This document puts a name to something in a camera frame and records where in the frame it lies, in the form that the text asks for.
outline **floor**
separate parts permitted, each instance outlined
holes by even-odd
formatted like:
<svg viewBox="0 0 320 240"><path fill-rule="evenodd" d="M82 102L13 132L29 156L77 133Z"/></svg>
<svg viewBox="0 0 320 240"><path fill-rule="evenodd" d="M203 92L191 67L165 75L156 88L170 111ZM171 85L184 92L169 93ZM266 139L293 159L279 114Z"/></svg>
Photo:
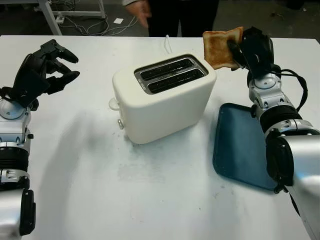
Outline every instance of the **floor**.
<svg viewBox="0 0 320 240"><path fill-rule="evenodd" d="M63 6L55 4L52 9ZM83 4L78 1L76 10L97 11L98 4ZM106 4L109 29L129 24L132 16L120 4ZM123 18L122 24L113 23L115 18ZM73 17L77 25L88 28L101 19ZM71 23L65 20L65 26ZM105 28L101 22L90 29L97 33ZM220 0L213 30L229 30L237 26L245 28L255 26L275 38L312 38L320 42L320 2L306 1L299 10L286 7L286 1L279 0ZM116 34L121 29L111 30L106 34ZM75 27L62 28L64 35L80 35ZM51 35L51 31L42 12L34 12L32 5L8 5L0 12L0 35ZM148 36L148 30L135 24L118 36Z"/></svg>

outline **white paper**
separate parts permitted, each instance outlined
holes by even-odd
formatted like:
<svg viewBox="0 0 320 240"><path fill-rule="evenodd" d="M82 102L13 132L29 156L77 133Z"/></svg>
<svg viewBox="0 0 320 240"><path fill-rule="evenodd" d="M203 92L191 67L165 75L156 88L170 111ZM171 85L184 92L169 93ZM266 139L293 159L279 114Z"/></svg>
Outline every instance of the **white paper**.
<svg viewBox="0 0 320 240"><path fill-rule="evenodd" d="M124 20L123 18L116 18L116 19L114 20L114 23L115 23L115 24L121 24L123 20Z"/></svg>

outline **toast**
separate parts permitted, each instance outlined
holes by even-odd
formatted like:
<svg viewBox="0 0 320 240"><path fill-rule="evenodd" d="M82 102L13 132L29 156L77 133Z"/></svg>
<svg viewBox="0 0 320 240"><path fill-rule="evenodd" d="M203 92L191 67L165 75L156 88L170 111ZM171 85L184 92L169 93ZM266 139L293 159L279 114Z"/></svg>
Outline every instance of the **toast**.
<svg viewBox="0 0 320 240"><path fill-rule="evenodd" d="M230 31L205 31L203 33L204 59L214 68L223 67L237 69L239 66L234 62L227 41L233 40L240 44L244 27L239 26Z"/></svg>

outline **blue tray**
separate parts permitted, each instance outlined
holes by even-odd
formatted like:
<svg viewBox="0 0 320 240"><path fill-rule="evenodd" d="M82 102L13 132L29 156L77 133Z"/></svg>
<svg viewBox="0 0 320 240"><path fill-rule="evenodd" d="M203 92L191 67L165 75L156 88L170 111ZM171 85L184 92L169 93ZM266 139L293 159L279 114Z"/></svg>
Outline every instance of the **blue tray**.
<svg viewBox="0 0 320 240"><path fill-rule="evenodd" d="M212 163L224 177L272 191L277 186L267 173L264 133L249 107L220 107Z"/></svg>

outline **black pants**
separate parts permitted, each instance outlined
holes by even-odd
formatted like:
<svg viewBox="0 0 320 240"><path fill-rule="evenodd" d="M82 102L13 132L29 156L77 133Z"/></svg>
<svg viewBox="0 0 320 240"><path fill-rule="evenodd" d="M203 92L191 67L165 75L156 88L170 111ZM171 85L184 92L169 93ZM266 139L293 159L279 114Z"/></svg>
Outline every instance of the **black pants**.
<svg viewBox="0 0 320 240"><path fill-rule="evenodd" d="M179 21L182 37L202 37L212 31L219 0L149 0L150 37L176 37Z"/></svg>

